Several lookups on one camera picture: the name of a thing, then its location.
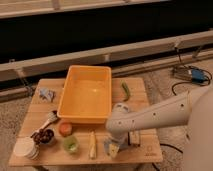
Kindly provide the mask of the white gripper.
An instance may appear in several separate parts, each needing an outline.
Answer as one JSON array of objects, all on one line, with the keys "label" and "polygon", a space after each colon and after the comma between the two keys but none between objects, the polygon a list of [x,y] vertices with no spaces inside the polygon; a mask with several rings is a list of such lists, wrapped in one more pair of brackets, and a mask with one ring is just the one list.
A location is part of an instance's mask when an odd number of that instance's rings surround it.
[{"label": "white gripper", "polygon": [[[126,133],[124,133],[124,134],[110,134],[109,137],[110,137],[111,140],[115,141],[116,143],[123,144],[126,140],[127,134]],[[109,155],[112,158],[115,158],[117,156],[118,151],[119,151],[118,145],[113,144],[113,143],[111,143],[109,145]]]}]

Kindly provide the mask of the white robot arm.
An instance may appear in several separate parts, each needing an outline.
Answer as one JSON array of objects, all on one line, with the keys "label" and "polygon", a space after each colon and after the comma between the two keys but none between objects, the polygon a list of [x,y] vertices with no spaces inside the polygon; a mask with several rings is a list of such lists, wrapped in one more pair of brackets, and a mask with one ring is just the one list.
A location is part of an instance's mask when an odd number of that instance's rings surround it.
[{"label": "white robot arm", "polygon": [[125,104],[114,106],[106,129],[117,141],[127,132],[161,127],[187,126],[182,171],[213,171],[213,85],[173,96],[129,112]]}]

